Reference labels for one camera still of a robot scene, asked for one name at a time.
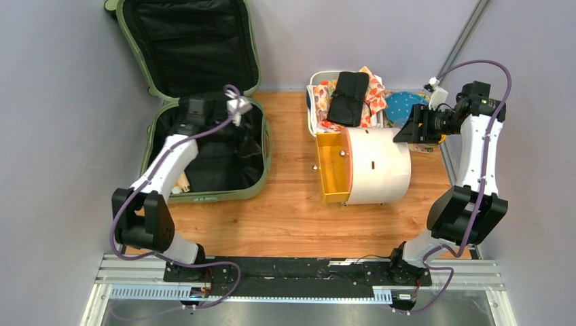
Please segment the floral orange print cloth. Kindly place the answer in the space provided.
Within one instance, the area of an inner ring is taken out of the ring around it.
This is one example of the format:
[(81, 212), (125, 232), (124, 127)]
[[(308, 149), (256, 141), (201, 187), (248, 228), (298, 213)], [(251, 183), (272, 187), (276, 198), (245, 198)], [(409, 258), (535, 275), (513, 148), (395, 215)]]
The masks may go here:
[[(359, 71), (369, 75), (369, 85), (365, 93), (361, 124), (358, 128), (371, 128), (371, 117), (380, 111), (384, 111), (388, 107), (386, 97), (391, 93), (385, 89), (382, 78), (374, 75), (366, 66), (362, 67)], [(318, 127), (324, 127), (326, 130), (325, 133), (339, 132), (345, 127), (327, 121), (331, 96), (336, 88), (337, 79), (321, 81), (318, 86), (314, 87), (313, 91)]]

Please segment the cream cylindrical container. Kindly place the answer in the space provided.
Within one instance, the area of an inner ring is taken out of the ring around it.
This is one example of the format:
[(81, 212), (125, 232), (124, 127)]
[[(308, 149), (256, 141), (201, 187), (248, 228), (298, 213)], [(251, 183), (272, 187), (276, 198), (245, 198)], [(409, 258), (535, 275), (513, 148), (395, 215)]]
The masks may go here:
[(396, 143), (399, 128), (345, 128), (342, 145), (351, 204), (389, 204), (406, 195), (412, 163), (407, 143)]

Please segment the black pouch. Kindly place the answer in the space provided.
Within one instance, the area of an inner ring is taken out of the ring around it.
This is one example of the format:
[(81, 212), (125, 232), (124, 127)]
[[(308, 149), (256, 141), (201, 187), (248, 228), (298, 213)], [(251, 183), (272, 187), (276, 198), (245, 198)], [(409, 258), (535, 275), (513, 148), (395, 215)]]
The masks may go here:
[(345, 127), (361, 124), (369, 75), (364, 72), (340, 72), (331, 96), (327, 121)]

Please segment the yellow transparent drawer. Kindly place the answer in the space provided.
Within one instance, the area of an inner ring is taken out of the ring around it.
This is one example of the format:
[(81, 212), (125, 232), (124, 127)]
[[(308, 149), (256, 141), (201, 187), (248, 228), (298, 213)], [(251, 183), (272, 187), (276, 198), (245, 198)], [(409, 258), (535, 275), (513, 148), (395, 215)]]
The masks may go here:
[(348, 189), (346, 157), (340, 155), (344, 149), (341, 134), (317, 134), (316, 149), (317, 163), (312, 169), (319, 176), (322, 201), (345, 205), (350, 196), (350, 190)]

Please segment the white plastic tub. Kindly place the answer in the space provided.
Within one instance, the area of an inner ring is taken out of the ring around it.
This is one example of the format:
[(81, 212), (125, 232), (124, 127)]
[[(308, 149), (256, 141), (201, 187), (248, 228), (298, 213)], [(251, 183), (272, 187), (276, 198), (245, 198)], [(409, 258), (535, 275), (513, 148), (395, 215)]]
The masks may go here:
[[(308, 108), (308, 130), (309, 133), (316, 137), (317, 133), (324, 133), (324, 129), (318, 127), (316, 105), (314, 100), (314, 87), (318, 86), (321, 81), (329, 79), (337, 79), (340, 71), (319, 71), (314, 73), (306, 86), (306, 105)], [(380, 111), (372, 116), (371, 127), (384, 128), (386, 126), (386, 118), (384, 111)]]

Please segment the green hard-shell suitcase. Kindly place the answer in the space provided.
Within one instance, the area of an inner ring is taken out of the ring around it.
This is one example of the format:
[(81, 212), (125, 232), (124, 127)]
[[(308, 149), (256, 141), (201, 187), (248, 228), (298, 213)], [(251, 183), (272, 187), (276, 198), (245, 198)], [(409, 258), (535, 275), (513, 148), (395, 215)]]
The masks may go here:
[(205, 139), (184, 170), (191, 192), (173, 194), (172, 203), (246, 200), (266, 184), (272, 159), (264, 107), (253, 98), (261, 71), (246, 1), (106, 1), (118, 22), (149, 93), (162, 106), (148, 128), (141, 172), (160, 153), (165, 138), (187, 113), (190, 99), (206, 101), (210, 126), (226, 118), (224, 87), (235, 86), (253, 108), (242, 116), (255, 127), (259, 153), (238, 156), (227, 141)]

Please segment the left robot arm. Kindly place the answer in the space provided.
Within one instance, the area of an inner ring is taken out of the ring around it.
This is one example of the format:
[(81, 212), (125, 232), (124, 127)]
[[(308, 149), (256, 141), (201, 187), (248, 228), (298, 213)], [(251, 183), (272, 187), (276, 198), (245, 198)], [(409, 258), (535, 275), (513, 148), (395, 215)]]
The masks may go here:
[(230, 135), (224, 130), (240, 126), (242, 116), (252, 107), (246, 97), (233, 96), (226, 103), (226, 118), (210, 126), (206, 101), (189, 101), (185, 119), (165, 138), (151, 166), (129, 188), (119, 187), (112, 195), (109, 244), (117, 257), (130, 260), (118, 251), (117, 245), (146, 249), (140, 258), (154, 255), (181, 266), (182, 274), (192, 282), (206, 276), (209, 263), (203, 248), (176, 232), (168, 199), (180, 174), (198, 157), (200, 142), (227, 141)]

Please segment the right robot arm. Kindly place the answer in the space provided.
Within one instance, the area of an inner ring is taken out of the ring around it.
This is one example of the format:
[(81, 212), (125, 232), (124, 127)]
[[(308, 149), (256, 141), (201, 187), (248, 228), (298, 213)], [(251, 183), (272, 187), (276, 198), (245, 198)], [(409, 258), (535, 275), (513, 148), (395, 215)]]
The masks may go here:
[(495, 176), (497, 141), (506, 118), (504, 100), (490, 98), (490, 84), (473, 81), (446, 105), (448, 93), (432, 77), (425, 85), (428, 104), (413, 105), (396, 143), (438, 145), (443, 137), (461, 136), (463, 148), (455, 184), (430, 208), (424, 232), (391, 253), (387, 276), (394, 285), (417, 285), (429, 271), (426, 262), (446, 251), (459, 256), (480, 244), (508, 210)]

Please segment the floral placemat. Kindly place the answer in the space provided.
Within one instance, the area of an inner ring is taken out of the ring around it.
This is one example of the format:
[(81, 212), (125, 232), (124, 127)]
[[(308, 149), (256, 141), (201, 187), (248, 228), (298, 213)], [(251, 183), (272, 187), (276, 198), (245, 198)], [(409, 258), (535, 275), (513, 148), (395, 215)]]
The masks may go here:
[(415, 153), (433, 153), (440, 150), (440, 144), (408, 143), (408, 148)]

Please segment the blue dotted plate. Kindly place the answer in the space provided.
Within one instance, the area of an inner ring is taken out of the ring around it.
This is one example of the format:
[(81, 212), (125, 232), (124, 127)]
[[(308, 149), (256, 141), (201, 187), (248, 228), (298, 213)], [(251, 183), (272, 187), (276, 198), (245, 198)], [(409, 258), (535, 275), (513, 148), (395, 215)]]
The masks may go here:
[(411, 116), (413, 105), (427, 105), (428, 102), (427, 97), (421, 94), (393, 92), (386, 97), (388, 107), (385, 109), (384, 114), (392, 127), (401, 128)]

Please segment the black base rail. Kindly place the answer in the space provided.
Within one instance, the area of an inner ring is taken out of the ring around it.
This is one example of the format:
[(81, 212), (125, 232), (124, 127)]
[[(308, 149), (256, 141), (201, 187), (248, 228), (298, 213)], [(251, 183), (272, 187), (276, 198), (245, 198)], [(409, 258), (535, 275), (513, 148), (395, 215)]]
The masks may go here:
[(199, 283), (211, 295), (284, 297), (296, 299), (367, 299), (376, 286), (409, 292), (432, 284), (429, 273), (419, 280), (392, 274), (387, 258), (305, 258), (216, 256), (209, 268), (166, 264), (168, 283)]

